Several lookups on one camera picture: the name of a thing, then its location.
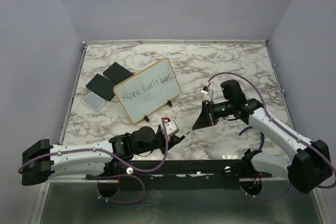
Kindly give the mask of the yellow framed whiteboard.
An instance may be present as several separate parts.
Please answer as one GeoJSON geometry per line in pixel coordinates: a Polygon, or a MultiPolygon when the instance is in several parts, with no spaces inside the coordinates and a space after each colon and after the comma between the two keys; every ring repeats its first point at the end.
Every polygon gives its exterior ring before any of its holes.
{"type": "Polygon", "coordinates": [[[182,90],[169,58],[163,58],[117,84],[113,92],[136,124],[178,97],[182,90]]]}

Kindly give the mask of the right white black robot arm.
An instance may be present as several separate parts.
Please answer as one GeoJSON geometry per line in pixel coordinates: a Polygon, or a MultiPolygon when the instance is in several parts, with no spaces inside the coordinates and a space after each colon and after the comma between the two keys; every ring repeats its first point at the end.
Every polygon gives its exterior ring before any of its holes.
{"type": "Polygon", "coordinates": [[[224,81],[220,87],[225,101],[203,101],[192,129],[214,126],[220,118],[232,115],[264,133],[287,155],[269,155],[261,150],[245,154],[241,171],[246,177],[254,177],[259,172],[269,173],[289,180],[295,189],[306,194],[332,176],[329,148],[324,141],[304,137],[278,121],[256,99],[246,99],[238,81],[224,81]]]}

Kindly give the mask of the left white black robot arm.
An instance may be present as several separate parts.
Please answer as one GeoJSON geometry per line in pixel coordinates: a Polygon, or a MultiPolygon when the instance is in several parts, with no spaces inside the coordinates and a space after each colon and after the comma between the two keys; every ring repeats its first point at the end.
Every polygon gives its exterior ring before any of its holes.
{"type": "Polygon", "coordinates": [[[134,155],[154,150],[167,155],[169,149],[184,139],[176,136],[178,132],[173,122],[167,122],[159,125],[156,131],[143,126],[133,133],[86,145],[51,145],[48,139],[42,139],[22,153],[22,165],[18,170],[22,176],[21,184],[38,185],[49,178],[65,175],[110,179],[116,172],[113,162],[126,164],[134,155]]]}

